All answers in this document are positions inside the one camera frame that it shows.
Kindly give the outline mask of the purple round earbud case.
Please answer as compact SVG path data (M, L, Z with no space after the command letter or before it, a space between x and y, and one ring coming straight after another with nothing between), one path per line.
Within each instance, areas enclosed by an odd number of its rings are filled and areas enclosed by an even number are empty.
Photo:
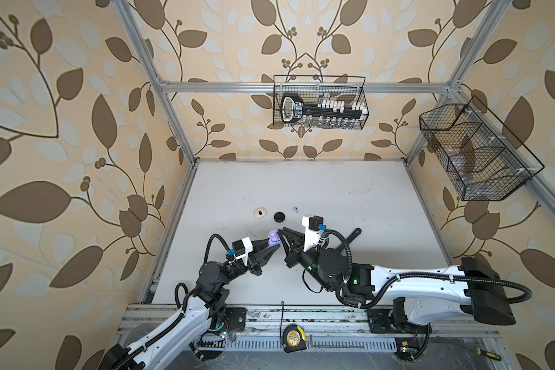
M273 229L268 234L268 246L274 247L278 246L282 243L280 236L279 236L279 229Z

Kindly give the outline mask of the black round earbud case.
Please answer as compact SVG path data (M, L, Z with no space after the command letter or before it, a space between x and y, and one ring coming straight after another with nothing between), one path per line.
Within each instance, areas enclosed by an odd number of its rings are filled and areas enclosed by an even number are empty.
M285 214L283 212L276 212L274 214L274 221L277 223L283 223L285 221Z

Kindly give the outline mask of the white earbud charging case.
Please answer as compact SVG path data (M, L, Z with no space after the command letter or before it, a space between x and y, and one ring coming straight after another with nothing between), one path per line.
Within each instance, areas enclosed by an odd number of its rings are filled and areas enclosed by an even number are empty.
M258 208L254 211L254 217L257 219L261 219L267 216L267 211L264 208Z

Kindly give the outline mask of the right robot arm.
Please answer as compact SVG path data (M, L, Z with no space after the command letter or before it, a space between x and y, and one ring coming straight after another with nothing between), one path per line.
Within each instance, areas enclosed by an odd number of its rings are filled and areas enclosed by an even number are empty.
M514 325L512 305L533 296L530 288L501 279L472 257L462 258L459 265L425 271L355 263L351 243L361 233L356 228L343 237L320 225L316 231L303 233L275 229L269 240L284 248L289 268L301 266L320 291L334 293L341 305L370 310L383 300L392 301L395 325L427 326L467 315L487 325Z

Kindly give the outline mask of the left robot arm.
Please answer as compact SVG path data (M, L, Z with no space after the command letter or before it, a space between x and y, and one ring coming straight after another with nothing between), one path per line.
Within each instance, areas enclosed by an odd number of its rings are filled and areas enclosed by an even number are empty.
M174 290L177 311L143 338L127 347L114 345L101 360L99 369L165 369L186 348L208 331L223 328L226 319L226 286L247 273L259 276L280 248L276 229L262 240L248 237L231 246L219 234L212 234L193 289L184 283Z

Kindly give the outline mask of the green pipe wrench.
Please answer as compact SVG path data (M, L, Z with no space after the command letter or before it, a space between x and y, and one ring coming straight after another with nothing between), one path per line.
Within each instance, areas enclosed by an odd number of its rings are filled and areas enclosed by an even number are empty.
M362 233L361 228L354 229L353 232L346 238L347 242L351 244L360 234Z

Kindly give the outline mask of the yellow black tape measure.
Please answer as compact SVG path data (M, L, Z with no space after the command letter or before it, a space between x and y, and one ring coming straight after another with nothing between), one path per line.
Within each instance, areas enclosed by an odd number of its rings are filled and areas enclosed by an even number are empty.
M285 353L306 350L308 345L302 327L296 324L288 325L282 332L282 347Z

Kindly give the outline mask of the yellow handled screwdriver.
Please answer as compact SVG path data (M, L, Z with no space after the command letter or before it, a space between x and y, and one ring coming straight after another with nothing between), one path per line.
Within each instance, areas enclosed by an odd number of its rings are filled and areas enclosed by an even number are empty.
M496 361L496 362L501 362L502 361L502 357L500 355L496 354L495 352L492 352L492 351L487 351L485 349L478 348L476 350L476 353L479 356L484 356L484 357L486 357L488 359L492 359L493 361Z

